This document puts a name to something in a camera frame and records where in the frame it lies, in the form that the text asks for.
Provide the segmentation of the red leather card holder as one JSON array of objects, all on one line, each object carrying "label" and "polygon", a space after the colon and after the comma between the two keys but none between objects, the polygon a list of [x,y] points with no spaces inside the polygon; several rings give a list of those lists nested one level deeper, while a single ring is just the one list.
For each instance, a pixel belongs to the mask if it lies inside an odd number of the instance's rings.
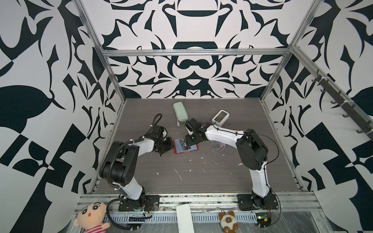
[{"label": "red leather card holder", "polygon": [[186,153],[186,152],[192,152],[192,151],[198,151],[199,147],[198,145],[192,145],[189,146],[186,142],[185,139],[175,139],[173,141],[173,146],[174,146],[174,154],[181,154],[181,153]]}]

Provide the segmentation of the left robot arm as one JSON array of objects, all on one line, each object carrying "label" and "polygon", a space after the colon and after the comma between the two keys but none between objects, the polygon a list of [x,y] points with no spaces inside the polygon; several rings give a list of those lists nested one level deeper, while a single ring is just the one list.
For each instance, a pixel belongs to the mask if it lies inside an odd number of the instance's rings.
[{"label": "left robot arm", "polygon": [[160,155],[173,149],[165,127],[151,126],[150,132],[136,140],[112,143],[100,167],[99,176],[132,201],[144,199],[144,188],[134,178],[138,157],[150,152]]}]

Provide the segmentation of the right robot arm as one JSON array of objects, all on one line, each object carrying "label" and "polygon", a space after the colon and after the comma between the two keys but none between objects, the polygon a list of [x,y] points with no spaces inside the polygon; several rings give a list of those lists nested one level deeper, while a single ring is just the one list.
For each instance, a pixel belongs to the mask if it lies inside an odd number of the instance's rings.
[{"label": "right robot arm", "polygon": [[264,166],[268,160],[268,148],[253,129],[234,131],[218,127],[212,123],[201,123],[194,118],[186,121],[188,130],[186,143],[189,146],[204,141],[216,141],[238,150],[241,162],[250,170],[252,192],[264,198],[270,192],[267,173]]}]

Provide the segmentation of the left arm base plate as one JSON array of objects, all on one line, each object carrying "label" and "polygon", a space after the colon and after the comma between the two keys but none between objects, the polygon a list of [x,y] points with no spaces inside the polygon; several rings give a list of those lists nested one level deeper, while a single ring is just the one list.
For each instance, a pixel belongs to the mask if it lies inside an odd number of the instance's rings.
[{"label": "left arm base plate", "polygon": [[130,211],[152,211],[159,207],[160,196],[159,195],[144,195],[142,194],[138,200],[132,200],[129,198],[123,199],[119,202],[120,212]]}]

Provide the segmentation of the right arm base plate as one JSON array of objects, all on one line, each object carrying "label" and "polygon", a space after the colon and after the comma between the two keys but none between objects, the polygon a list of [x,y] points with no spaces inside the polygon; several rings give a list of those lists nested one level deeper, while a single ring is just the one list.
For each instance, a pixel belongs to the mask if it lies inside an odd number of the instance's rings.
[{"label": "right arm base plate", "polygon": [[269,192],[264,198],[256,194],[238,194],[238,205],[242,211],[277,210],[279,203],[274,193]]}]

